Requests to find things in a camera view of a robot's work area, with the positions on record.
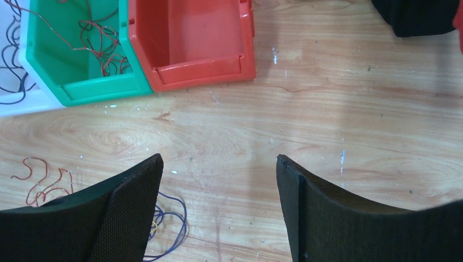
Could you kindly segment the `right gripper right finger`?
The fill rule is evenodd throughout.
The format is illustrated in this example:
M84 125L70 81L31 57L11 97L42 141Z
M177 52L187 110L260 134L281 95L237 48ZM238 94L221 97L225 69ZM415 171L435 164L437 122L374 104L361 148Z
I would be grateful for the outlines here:
M294 261L462 261L462 201L411 211L351 193L286 155L276 162Z

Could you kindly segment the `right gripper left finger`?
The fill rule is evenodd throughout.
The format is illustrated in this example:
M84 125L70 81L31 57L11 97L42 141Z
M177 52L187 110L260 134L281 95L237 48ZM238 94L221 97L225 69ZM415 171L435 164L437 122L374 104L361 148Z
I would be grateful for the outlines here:
M142 261L163 159L39 207L1 211L1 261Z

